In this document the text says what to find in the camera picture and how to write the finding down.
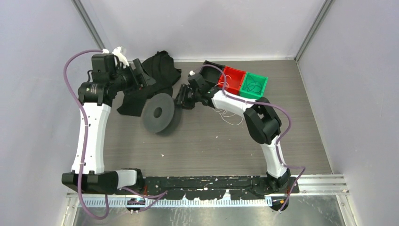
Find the grey plastic cable spool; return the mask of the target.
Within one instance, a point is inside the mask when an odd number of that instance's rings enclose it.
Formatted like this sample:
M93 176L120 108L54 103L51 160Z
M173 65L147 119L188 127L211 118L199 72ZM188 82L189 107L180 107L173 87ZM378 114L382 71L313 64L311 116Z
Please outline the grey plastic cable spool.
M147 101L142 111L142 121L148 132L169 136L179 126L182 114L182 108L175 105L169 94L159 93Z

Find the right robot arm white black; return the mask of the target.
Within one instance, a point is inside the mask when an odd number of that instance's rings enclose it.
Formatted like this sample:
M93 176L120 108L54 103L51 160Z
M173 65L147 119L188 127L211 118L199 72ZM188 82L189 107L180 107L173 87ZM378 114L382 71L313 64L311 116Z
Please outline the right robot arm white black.
M279 143L282 122L268 99L248 99L230 94L219 86L209 86L200 74L194 74L189 76L188 84L181 85L175 105L190 110L197 102L227 110L245 120L249 135L260 144L267 164L266 178L254 186L256 193L281 193L287 188L291 173Z

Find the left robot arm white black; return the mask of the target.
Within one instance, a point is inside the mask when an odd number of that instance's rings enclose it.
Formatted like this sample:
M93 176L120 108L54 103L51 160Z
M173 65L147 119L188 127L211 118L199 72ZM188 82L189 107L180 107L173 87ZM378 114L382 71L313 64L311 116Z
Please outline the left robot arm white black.
M62 184L83 194L120 194L126 187L133 195L145 188L140 169L125 168L117 171L104 169L104 139L112 102L120 91L138 90L153 85L150 77L137 58L124 66L112 54L92 56L91 81L78 89L80 134L75 160L70 172L62 175Z

